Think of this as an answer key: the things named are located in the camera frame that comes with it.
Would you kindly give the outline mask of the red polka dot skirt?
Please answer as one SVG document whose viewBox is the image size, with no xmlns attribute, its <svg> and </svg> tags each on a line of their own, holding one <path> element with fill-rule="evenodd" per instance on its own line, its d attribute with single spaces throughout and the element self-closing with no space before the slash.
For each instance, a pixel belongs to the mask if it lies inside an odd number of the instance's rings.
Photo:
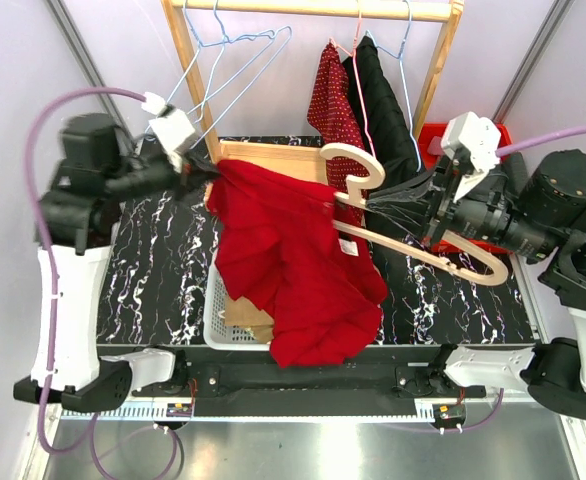
<svg viewBox="0 0 586 480">
<path fill-rule="evenodd" d="M 348 75 L 338 50 L 329 43 L 320 56 L 307 121 L 317 130 L 325 144 L 343 143 L 363 149 L 360 128 L 348 100 L 348 88 Z M 348 175 L 366 177 L 367 170 L 358 162 L 345 157 L 326 161 L 329 186 L 346 193 Z"/>
</svg>

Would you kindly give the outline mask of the tan pleated skirt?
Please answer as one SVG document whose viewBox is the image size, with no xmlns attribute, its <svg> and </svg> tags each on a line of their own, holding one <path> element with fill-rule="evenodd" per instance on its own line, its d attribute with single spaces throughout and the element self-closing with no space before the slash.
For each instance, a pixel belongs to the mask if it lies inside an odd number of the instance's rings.
<svg viewBox="0 0 586 480">
<path fill-rule="evenodd" d="M 247 298 L 240 297 L 238 300 L 233 300 L 227 296 L 222 317 L 225 326 L 243 329 L 258 343 L 269 344 L 274 338 L 274 319 L 264 310 L 258 309 Z"/>
</svg>

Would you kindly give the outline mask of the cream wooden hanger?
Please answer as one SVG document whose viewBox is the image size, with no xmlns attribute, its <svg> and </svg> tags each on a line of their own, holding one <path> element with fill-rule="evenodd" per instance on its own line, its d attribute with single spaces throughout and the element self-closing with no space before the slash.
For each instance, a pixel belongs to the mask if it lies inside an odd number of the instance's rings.
<svg viewBox="0 0 586 480">
<path fill-rule="evenodd" d="M 357 177 L 349 175 L 345 180 L 347 192 L 336 192 L 335 199 L 342 204 L 381 215 L 379 210 L 374 209 L 374 201 L 365 200 L 362 196 L 363 190 L 377 188 L 385 179 L 384 168 L 371 154 L 352 145 L 328 143 L 319 150 L 319 155 L 325 160 L 331 160 L 334 157 L 345 157 L 363 166 L 367 170 L 367 176 Z M 333 224 L 334 228 L 338 231 L 384 246 L 407 257 L 416 258 L 425 264 L 437 267 L 451 275 L 478 285 L 497 286 L 503 284 L 509 276 L 507 266 L 499 258 L 472 244 L 469 240 L 449 231 L 444 232 L 444 240 L 460 248 L 463 253 L 483 263 L 490 269 L 489 274 L 480 274 L 467 268 L 458 267 L 448 258 L 431 254 L 425 250 L 369 231 L 363 227 L 357 227 L 337 220 L 334 220 Z"/>
</svg>

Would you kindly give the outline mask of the red pleated skirt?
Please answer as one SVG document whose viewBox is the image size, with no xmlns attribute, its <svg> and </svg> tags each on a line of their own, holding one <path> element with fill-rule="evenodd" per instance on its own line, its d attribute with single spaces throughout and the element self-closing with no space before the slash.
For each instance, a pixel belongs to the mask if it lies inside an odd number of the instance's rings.
<svg viewBox="0 0 586 480">
<path fill-rule="evenodd" d="M 334 219 L 352 214 L 335 189 L 240 160 L 222 160 L 208 198 L 223 225 L 215 264 L 234 299 L 274 321 L 281 367 L 339 365 L 376 339 L 387 285 L 365 240 L 343 251 Z"/>
</svg>

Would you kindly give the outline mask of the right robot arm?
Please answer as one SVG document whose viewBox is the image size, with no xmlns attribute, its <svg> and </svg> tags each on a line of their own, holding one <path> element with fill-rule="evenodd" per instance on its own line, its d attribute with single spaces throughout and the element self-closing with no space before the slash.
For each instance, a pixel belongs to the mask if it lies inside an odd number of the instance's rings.
<svg viewBox="0 0 586 480">
<path fill-rule="evenodd" d="M 530 264 L 545 262 L 539 281 L 568 309 L 576 335 L 514 351 L 445 345 L 427 371 L 439 396 L 460 387 L 527 392 L 538 404 L 586 421 L 586 154 L 554 151 L 536 169 L 507 152 L 468 194 L 456 197 L 470 156 L 460 150 L 435 167 L 368 199 L 384 234 L 401 231 L 426 246 L 453 235 L 504 249 Z"/>
</svg>

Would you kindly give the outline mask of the black skirt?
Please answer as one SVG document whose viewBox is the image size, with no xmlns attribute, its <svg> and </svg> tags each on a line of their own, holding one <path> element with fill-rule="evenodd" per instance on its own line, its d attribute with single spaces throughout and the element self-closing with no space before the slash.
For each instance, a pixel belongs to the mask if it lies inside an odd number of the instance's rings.
<svg viewBox="0 0 586 480">
<path fill-rule="evenodd" d="M 364 134 L 362 111 L 356 91 L 352 58 L 342 62 L 348 79 L 348 100 L 360 128 L 364 149 L 370 147 Z M 357 46 L 357 67 L 366 104 L 368 128 L 378 162 L 385 170 L 385 180 L 379 190 L 415 178 L 417 158 L 409 138 L 409 130 L 397 98 L 385 78 L 378 49 L 364 36 Z"/>
</svg>

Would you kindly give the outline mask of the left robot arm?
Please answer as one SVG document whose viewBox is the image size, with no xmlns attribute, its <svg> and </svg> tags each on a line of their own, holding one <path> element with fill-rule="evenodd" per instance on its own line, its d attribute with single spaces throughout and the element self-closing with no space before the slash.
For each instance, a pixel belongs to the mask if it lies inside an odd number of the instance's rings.
<svg viewBox="0 0 586 480">
<path fill-rule="evenodd" d="M 107 356 L 97 349 L 99 297 L 122 203 L 164 192 L 181 198 L 215 175 L 192 155 L 198 133 L 184 113 L 154 118 L 150 127 L 154 146 L 129 154 L 107 114 L 73 117 L 60 132 L 64 157 L 36 203 L 40 338 L 30 374 L 13 386 L 18 401 L 95 413 L 150 385 L 169 396 L 188 386 L 183 355 L 165 347 Z"/>
</svg>

